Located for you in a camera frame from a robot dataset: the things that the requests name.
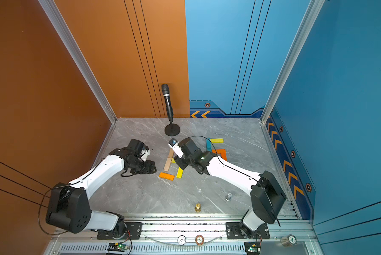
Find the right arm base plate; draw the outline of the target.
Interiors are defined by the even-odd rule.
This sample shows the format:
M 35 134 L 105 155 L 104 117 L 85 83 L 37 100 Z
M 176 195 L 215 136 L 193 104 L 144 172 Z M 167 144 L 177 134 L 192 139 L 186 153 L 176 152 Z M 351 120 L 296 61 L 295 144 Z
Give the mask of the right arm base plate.
M 270 232 L 267 223 L 261 224 L 256 230 L 250 230 L 248 227 L 236 222 L 226 222 L 227 239 L 270 239 Z

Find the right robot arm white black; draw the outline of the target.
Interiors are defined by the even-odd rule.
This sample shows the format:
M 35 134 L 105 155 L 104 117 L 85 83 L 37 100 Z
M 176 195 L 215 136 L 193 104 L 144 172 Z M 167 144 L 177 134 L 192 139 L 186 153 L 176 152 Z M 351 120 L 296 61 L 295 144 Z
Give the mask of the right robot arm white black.
M 269 238 L 268 225 L 278 220 L 279 212 L 287 199 L 271 172 L 245 170 L 209 151 L 196 155 L 175 156 L 174 160 L 183 170 L 190 166 L 201 175 L 222 179 L 249 195 L 252 208 L 239 222 L 241 235 L 248 239 Z

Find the yellow block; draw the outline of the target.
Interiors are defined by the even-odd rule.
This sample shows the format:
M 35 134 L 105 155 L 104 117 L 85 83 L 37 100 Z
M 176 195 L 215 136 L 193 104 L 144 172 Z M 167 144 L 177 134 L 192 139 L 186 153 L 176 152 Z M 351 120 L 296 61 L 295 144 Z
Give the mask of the yellow block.
M 182 168 L 178 168 L 176 178 L 181 179 L 183 177 L 184 170 Z
M 210 142 L 211 143 L 224 143 L 224 139 L 223 138 L 211 138 Z

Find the teal block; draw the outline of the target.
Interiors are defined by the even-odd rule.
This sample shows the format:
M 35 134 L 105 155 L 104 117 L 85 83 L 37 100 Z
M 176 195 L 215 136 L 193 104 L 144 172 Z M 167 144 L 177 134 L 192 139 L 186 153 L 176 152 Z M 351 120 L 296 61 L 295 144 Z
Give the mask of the teal block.
M 212 144 L 210 142 L 210 139 L 206 139 L 206 150 L 207 151 L 212 151 Z

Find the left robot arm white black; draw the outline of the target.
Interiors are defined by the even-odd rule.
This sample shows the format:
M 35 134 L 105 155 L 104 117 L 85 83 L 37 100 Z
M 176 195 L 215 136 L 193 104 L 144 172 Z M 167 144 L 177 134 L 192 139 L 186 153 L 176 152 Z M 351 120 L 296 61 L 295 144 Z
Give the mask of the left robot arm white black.
M 132 175 L 154 174 L 156 166 L 148 159 L 150 153 L 148 147 L 139 153 L 128 148 L 116 149 L 79 178 L 67 184 L 58 183 L 50 191 L 46 223 L 74 234 L 91 230 L 113 239 L 125 237 L 127 226 L 124 216 L 92 210 L 89 199 L 117 173 L 126 176 L 126 172 L 131 170 Z

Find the tan block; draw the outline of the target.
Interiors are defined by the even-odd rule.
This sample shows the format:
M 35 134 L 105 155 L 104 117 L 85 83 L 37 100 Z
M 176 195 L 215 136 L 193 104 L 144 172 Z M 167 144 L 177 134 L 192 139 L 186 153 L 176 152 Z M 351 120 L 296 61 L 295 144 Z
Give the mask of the tan block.
M 170 149 L 168 157 L 173 158 L 173 156 L 174 156 L 174 151 L 172 149 Z
M 163 168 L 164 172 L 168 172 L 169 171 L 171 163 L 172 163 L 172 158 L 168 158 L 166 160 L 166 163 L 165 163 L 164 168 Z

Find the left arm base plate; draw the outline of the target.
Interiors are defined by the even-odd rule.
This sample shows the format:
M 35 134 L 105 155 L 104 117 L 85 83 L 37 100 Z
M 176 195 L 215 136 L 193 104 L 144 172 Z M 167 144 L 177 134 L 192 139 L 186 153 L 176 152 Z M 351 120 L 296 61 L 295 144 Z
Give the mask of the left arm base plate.
M 128 222 L 117 224 L 111 231 L 99 230 L 98 240 L 139 240 L 143 224 L 141 222 Z

